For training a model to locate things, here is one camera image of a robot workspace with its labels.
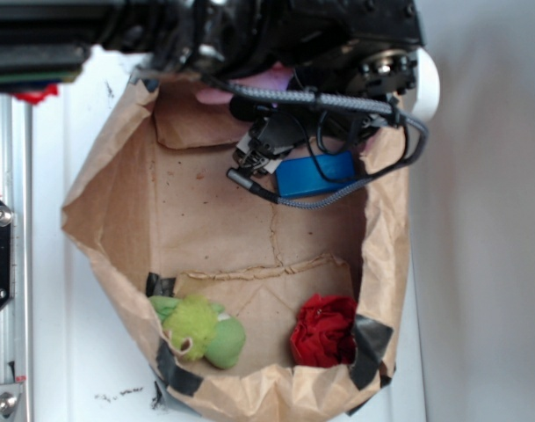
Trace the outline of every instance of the stuffed frog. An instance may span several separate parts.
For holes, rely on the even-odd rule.
[[[171,345],[182,360],[205,357],[220,369],[233,367],[246,340],[242,324],[202,295],[149,298]]]

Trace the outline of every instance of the white surface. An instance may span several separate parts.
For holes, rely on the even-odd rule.
[[[34,414],[41,422],[203,420],[151,410],[154,376],[95,281],[60,231],[60,206],[91,143],[127,83],[117,55],[96,53],[80,80],[35,109],[33,137]],[[121,391],[143,388],[122,396]],[[423,422],[416,301],[410,280],[398,370],[353,418]]]
[[[430,422],[535,422],[535,0],[420,0],[442,100],[412,172]]]

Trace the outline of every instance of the white wall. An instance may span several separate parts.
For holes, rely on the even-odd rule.
[[[412,175],[430,422],[535,421],[535,0],[419,0],[442,78]]]

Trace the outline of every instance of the cable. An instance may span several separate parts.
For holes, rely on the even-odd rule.
[[[340,185],[343,184],[343,183],[349,183],[349,182],[358,180],[358,178],[330,178],[329,176],[327,176],[326,173],[324,173],[322,167],[320,166],[320,162],[318,161],[318,158],[316,157],[316,154],[312,150],[312,145],[310,145],[310,136],[308,136],[308,132],[307,132],[306,128],[304,127],[304,125],[300,122],[300,120],[298,120],[291,113],[283,111],[283,110],[279,110],[278,108],[272,108],[271,112],[272,113],[284,114],[287,118],[291,119],[293,121],[293,123],[295,123],[300,128],[300,130],[302,131],[302,134],[304,136],[304,143],[306,144],[306,147],[307,147],[307,150],[308,150],[308,154],[310,155],[310,157],[314,161],[314,166],[315,166],[316,170],[318,171],[318,173],[320,174],[320,176],[324,180],[326,180],[327,182],[330,182],[330,183],[337,183],[337,184],[340,184]]]
[[[355,116],[359,115],[359,112],[353,112],[353,113],[340,113],[343,116],[349,116],[355,118]],[[358,145],[361,142],[366,141],[368,138],[370,138],[376,130],[372,131],[366,131],[362,134],[362,137],[355,139],[356,137],[359,137],[359,132],[363,128],[367,128],[370,123],[370,117],[366,115],[366,113],[361,113],[363,119],[360,118],[353,119],[353,122],[351,124],[351,127],[349,129],[349,133],[347,136],[347,141],[343,143],[343,145],[337,150],[337,151],[330,151],[328,147],[326,147],[324,141],[323,141],[323,126],[324,123],[328,117],[328,111],[324,110],[322,114],[320,115],[320,119],[318,120],[317,126],[316,126],[316,144],[318,145],[318,149],[323,152],[324,154],[327,154],[329,156],[337,156],[343,152],[345,152],[347,149],[353,147],[354,145]]]
[[[392,171],[399,170],[403,167],[407,167],[414,163],[423,153],[425,146],[427,144],[427,139],[429,137],[428,128],[417,118],[410,115],[409,113],[404,112],[397,108],[394,104],[388,104],[381,101],[376,101],[368,98],[353,98],[345,97],[341,95],[334,94],[314,94],[313,92],[308,91],[273,91],[273,90],[264,90],[259,88],[253,88],[238,84],[228,84],[212,76],[204,76],[203,80],[211,84],[212,86],[221,88],[224,91],[229,91],[235,95],[245,97],[252,101],[273,104],[295,104],[295,105],[304,105],[304,106],[314,106],[318,109],[323,110],[336,110],[343,112],[343,110],[351,111],[356,110],[359,112],[365,113],[377,113],[383,117],[390,118],[388,120],[391,126],[403,127],[404,134],[406,135],[406,146],[404,148],[401,158],[394,164],[390,164],[384,169],[376,171],[372,174],[367,174],[361,176],[358,181],[338,190],[335,193],[332,193],[330,196],[323,200],[318,200],[316,202],[302,202],[297,200],[287,200],[281,198],[277,194],[270,192],[260,186],[258,183],[252,181],[249,178],[245,178],[237,170],[230,169],[228,171],[228,177],[234,180],[236,183],[248,189],[250,192],[261,196],[271,202],[285,205],[288,207],[296,207],[300,209],[318,209],[326,207],[334,202],[342,199],[343,197],[356,192],[357,190],[363,188],[368,183],[381,178]],[[419,138],[414,148],[414,151],[409,155],[409,134],[408,126],[415,128],[419,132]]]

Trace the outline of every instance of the screw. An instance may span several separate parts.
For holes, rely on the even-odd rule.
[[[362,64],[359,67],[359,72],[361,72],[361,75],[363,76],[364,79],[368,79],[371,76],[371,68],[366,63]]]
[[[392,67],[390,66],[390,62],[383,60],[376,65],[376,71],[379,75],[384,76],[388,75],[392,71]]]
[[[18,403],[17,398],[10,393],[3,393],[0,396],[0,413],[2,416],[10,416],[15,410],[15,405]]]
[[[403,55],[402,57],[400,57],[399,62],[400,62],[400,70],[402,72],[405,72],[406,70],[408,70],[408,64],[409,64],[408,57]]]
[[[0,299],[5,299],[5,296],[7,296],[7,292],[0,288]]]
[[[5,227],[11,223],[13,216],[5,205],[0,205],[0,227]]]

